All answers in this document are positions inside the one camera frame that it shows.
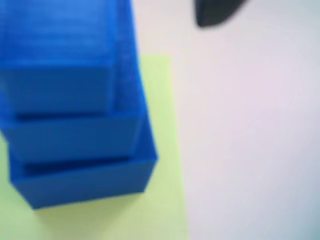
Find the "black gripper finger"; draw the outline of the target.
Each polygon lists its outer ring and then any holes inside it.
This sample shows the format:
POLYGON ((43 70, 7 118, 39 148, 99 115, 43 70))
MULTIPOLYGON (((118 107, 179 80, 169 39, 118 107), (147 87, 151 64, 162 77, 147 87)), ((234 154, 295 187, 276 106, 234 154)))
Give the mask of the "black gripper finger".
POLYGON ((195 19, 199 27, 223 24, 236 14, 247 0, 195 0, 195 19))

